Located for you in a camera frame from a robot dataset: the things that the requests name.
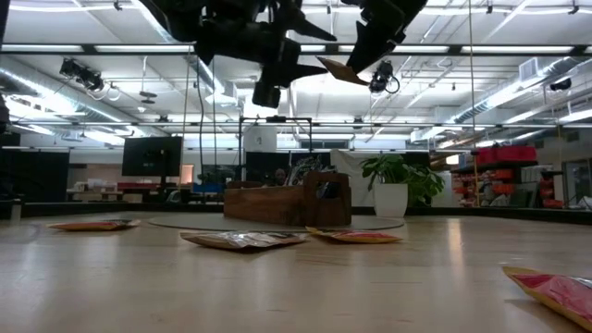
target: television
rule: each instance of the television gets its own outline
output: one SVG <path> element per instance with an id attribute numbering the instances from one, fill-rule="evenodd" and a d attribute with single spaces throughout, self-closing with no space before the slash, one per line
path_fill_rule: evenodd
<path id="1" fill-rule="evenodd" d="M 123 146 L 122 176 L 179 176 L 183 138 L 129 138 Z"/>

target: green leaves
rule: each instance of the green leaves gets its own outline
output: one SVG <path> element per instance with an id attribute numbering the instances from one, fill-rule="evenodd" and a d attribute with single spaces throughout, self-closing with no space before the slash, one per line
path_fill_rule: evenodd
<path id="1" fill-rule="evenodd" d="M 411 166 L 398 154 L 382 154 L 365 159 L 362 167 L 364 178 L 370 177 L 368 190 L 376 177 L 385 184 L 407 184 L 409 205 L 427 204 L 426 198 L 438 195 L 444 190 L 444 179 L 426 166 Z"/>

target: chip bag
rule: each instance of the chip bag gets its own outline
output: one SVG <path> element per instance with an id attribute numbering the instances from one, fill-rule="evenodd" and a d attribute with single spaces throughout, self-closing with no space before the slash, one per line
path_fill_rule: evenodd
<path id="1" fill-rule="evenodd" d="M 134 228 L 138 225 L 140 225 L 140 220 L 110 219 L 98 222 L 56 223 L 47 225 L 47 227 L 65 231 L 114 231 Z"/>
<path id="2" fill-rule="evenodd" d="M 592 332 L 592 279 L 503 267 L 524 292 Z"/>
<path id="3" fill-rule="evenodd" d="M 278 245 L 297 244 L 306 241 L 306 235 L 285 232 L 181 232 L 179 235 L 185 241 L 227 250 L 240 250 L 248 247 L 268 248 Z"/>
<path id="4" fill-rule="evenodd" d="M 381 232 L 359 231 L 359 230 L 319 230 L 317 228 L 306 227 L 308 232 L 322 237 L 328 237 L 333 240 L 359 243 L 389 243 L 402 241 L 401 238 L 387 235 Z"/>

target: table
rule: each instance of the table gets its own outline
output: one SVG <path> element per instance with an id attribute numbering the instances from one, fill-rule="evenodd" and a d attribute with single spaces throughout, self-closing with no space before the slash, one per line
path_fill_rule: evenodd
<path id="1" fill-rule="evenodd" d="M 400 244 L 318 239 L 241 254 L 148 223 L 64 233 L 25 219 L 0 228 L 6 332 L 584 332 L 501 272 L 519 265 L 592 277 L 592 228 L 489 217 L 418 216 Z"/>

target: white pot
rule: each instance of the white pot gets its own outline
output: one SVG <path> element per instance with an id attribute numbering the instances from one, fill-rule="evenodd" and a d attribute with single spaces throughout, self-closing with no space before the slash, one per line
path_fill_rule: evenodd
<path id="1" fill-rule="evenodd" d="M 374 210 L 378 217 L 405 216 L 407 184 L 374 184 Z"/>

